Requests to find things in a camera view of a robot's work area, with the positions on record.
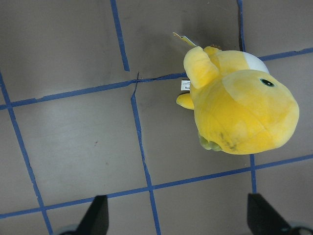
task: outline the floor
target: floor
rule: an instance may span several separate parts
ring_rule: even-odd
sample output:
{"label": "floor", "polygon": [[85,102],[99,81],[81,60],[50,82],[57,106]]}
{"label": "floor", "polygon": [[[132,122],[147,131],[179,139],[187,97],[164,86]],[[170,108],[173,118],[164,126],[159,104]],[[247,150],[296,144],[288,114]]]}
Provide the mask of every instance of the floor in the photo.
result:
{"label": "floor", "polygon": [[[250,192],[313,227],[312,9],[311,0],[2,1],[0,234],[77,225],[98,194],[109,198],[109,235],[248,235]],[[290,141],[255,155],[202,149],[193,112],[175,103],[189,47],[172,32],[260,57],[299,104]]]}

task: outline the tag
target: tag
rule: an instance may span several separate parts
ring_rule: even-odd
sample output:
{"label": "tag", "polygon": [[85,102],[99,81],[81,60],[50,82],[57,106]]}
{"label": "tag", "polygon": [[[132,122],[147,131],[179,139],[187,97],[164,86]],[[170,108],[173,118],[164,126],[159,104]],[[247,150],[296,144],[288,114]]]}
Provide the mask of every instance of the tag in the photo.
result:
{"label": "tag", "polygon": [[189,38],[187,38],[186,36],[179,36],[177,33],[173,33],[173,35],[175,37],[178,37],[179,39],[183,40],[184,42],[186,42],[188,45],[192,46],[192,47],[196,47],[197,45],[194,44]]}
{"label": "tag", "polygon": [[182,80],[180,90],[181,91],[190,91],[190,81]]}

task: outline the yellow plush toy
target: yellow plush toy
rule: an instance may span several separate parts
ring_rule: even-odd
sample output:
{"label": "yellow plush toy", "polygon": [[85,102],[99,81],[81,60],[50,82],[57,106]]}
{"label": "yellow plush toy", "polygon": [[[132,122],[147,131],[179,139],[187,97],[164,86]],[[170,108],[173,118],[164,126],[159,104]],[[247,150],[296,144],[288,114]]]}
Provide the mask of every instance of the yellow plush toy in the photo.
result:
{"label": "yellow plush toy", "polygon": [[177,104],[194,110],[205,149],[259,153],[284,145],[294,133],[298,104],[257,57],[195,47],[187,52],[184,68],[190,93],[181,94]]}

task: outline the plush toy tail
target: plush toy tail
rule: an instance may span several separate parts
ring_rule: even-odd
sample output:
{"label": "plush toy tail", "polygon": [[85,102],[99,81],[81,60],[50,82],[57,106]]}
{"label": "plush toy tail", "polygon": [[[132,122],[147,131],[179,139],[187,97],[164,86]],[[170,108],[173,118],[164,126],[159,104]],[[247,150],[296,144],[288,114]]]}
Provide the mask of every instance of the plush toy tail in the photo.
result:
{"label": "plush toy tail", "polygon": [[220,75],[219,69],[201,47],[195,47],[187,52],[184,58],[184,68],[191,84],[196,89],[209,84]]}
{"label": "plush toy tail", "polygon": [[194,103],[192,102],[190,93],[186,94],[181,94],[177,97],[176,103],[179,104],[180,106],[186,108],[186,109],[192,109],[194,110]]}

